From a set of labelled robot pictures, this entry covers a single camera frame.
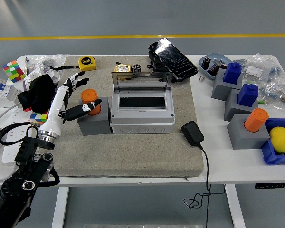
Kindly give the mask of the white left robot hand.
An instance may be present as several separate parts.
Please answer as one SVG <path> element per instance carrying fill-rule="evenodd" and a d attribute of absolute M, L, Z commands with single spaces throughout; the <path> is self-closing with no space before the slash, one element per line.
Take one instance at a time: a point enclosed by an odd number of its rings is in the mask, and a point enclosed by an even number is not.
<path fill-rule="evenodd" d="M 39 139 L 53 143 L 61 136 L 61 127 L 65 121 L 72 121 L 85 116 L 100 105 L 102 100 L 96 99 L 87 104 L 67 109 L 71 94 L 89 81 L 88 78 L 81 78 L 83 74 L 84 71 L 81 71 L 72 75 L 58 88 L 48 113 L 48 119 L 39 128 Z"/>

